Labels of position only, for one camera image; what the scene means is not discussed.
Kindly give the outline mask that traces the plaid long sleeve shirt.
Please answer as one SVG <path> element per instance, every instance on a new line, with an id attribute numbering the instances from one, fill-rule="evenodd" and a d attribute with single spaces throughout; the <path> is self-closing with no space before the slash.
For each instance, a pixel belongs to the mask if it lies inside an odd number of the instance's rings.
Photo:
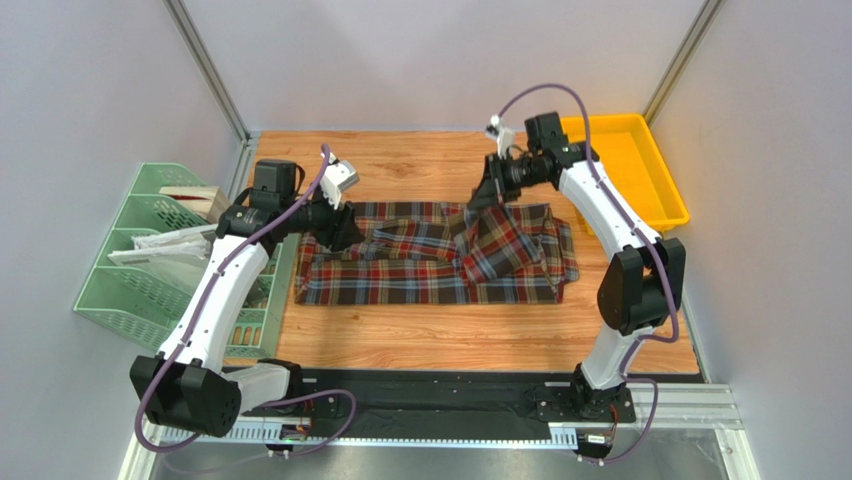
<path id="1" fill-rule="evenodd" d="M 362 242 L 305 236 L 294 296 L 306 306 L 558 304 L 578 280 L 570 225 L 547 203 L 359 202 Z"/>

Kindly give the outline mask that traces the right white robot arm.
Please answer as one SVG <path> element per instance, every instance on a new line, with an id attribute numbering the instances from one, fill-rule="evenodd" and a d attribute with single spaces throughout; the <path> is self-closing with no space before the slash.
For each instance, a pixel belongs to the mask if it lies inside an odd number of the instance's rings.
<path id="1" fill-rule="evenodd" d="M 570 142 L 555 112 L 525 122 L 527 146 L 517 156 L 515 133 L 498 115 L 485 128 L 497 150 L 485 158 L 483 178 L 470 206 L 481 209 L 519 198 L 522 189 L 550 183 L 591 226 L 609 265 L 597 292 L 603 326 L 570 384 L 575 416 L 610 413 L 626 388 L 626 374 L 641 345 L 676 324 L 686 250 L 641 220 L 609 179 L 589 137 Z"/>

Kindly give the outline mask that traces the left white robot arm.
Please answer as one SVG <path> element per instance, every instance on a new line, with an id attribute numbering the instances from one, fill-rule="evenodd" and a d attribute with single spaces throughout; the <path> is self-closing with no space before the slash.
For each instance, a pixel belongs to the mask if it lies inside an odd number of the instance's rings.
<path id="1" fill-rule="evenodd" d="M 261 160 L 254 183 L 221 215 L 207 267 L 177 326 L 153 356 L 138 356 L 130 380 L 143 422 L 182 429 L 197 438 L 222 437 L 237 417 L 288 395 L 299 368 L 280 360 L 226 372 L 226 347 L 250 291 L 288 236 L 310 234 L 328 250 L 363 241 L 355 208 L 343 199 L 356 185 L 355 167 L 326 152 L 305 192 L 304 170 L 293 161 Z"/>

